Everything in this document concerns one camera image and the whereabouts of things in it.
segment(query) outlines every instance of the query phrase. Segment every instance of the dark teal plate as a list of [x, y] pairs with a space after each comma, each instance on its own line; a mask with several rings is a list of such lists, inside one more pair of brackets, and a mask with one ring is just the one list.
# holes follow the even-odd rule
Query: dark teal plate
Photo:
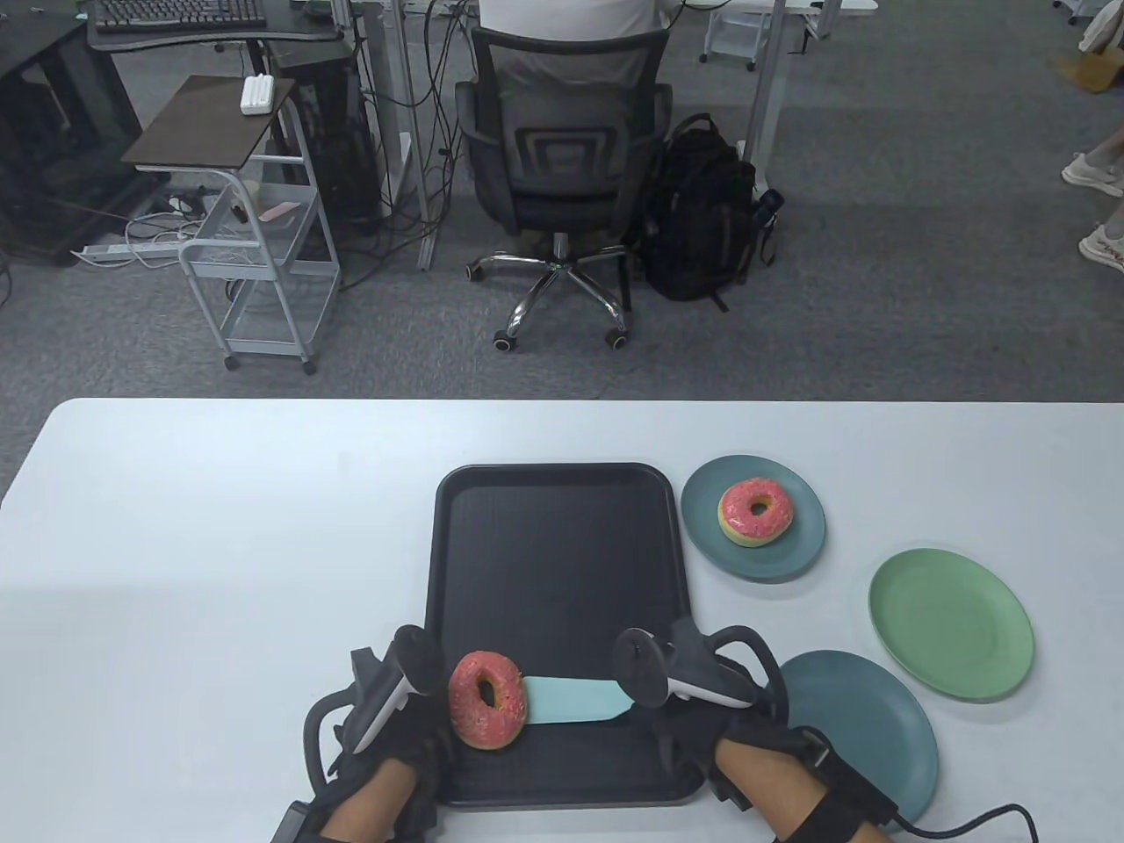
[[[734, 544], [718, 526], [718, 501], [743, 480], [767, 478], [792, 499], [795, 516], [780, 538], [761, 547]], [[804, 574], [819, 555], [827, 533], [824, 508], [812, 487], [779, 462], [763, 456], [719, 456], [700, 468], [680, 496], [687, 535], [703, 555], [735, 577], [754, 582], [787, 582]]]
[[916, 823], [933, 800], [940, 758], [921, 704], [888, 671], [854, 653], [816, 650], [780, 669], [789, 726], [814, 726], [851, 767]]

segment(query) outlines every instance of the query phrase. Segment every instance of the glove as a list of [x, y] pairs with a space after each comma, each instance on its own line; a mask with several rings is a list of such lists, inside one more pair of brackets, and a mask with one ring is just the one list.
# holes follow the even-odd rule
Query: glove
[[655, 735], [661, 759], [669, 770], [685, 763], [697, 767], [710, 781], [710, 788], [719, 800], [731, 799], [746, 810], [752, 807], [749, 799], [715, 765], [715, 749], [718, 741], [725, 737], [747, 746], [789, 754], [804, 750], [806, 741], [791, 732], [787, 724], [774, 719], [774, 714], [772, 705], [726, 708], [700, 699], [672, 696], [660, 708], [634, 705], [631, 717]]
[[[336, 726], [337, 741], [342, 733], [343, 727]], [[328, 768], [335, 778], [316, 795], [310, 808], [326, 818], [370, 781], [383, 761], [396, 759], [414, 769], [418, 783], [398, 815], [393, 840], [420, 840], [437, 824], [437, 787], [451, 758], [447, 696], [444, 691], [430, 697], [413, 695], [363, 752], [339, 753]]]

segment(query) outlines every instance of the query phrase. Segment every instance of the keyboard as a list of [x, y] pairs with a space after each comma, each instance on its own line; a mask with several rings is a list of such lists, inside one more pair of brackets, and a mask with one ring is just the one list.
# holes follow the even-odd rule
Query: keyboard
[[93, 0], [99, 33], [200, 33], [265, 26], [257, 0]]

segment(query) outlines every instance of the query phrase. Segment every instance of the white sneaker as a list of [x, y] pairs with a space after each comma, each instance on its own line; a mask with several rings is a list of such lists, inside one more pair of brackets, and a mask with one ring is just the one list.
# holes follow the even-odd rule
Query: white sneaker
[[1104, 226], [1097, 226], [1093, 234], [1077, 244], [1077, 248], [1090, 261], [1124, 272], [1124, 237], [1109, 239]]
[[1124, 197], [1124, 185], [1122, 185], [1124, 180], [1122, 180], [1121, 173], [1116, 172], [1115, 167], [1102, 170], [1097, 166], [1090, 166], [1085, 160], [1085, 153], [1073, 156], [1069, 166], [1061, 171], [1061, 178], [1069, 184], [1076, 184], [1079, 188], [1093, 188], [1117, 199]]

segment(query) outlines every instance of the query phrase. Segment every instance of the pink frosted donut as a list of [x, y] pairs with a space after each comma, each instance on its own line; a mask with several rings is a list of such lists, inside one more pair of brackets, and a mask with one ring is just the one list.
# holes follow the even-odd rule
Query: pink frosted donut
[[792, 499], [780, 483], [764, 478], [729, 487], [718, 501], [722, 532], [743, 547], [769, 544], [788, 529], [794, 515]]
[[[483, 685], [491, 686], [493, 705], [484, 703]], [[461, 659], [448, 680], [448, 714], [453, 731], [473, 749], [511, 743], [527, 722], [527, 691], [515, 662], [483, 650]]]

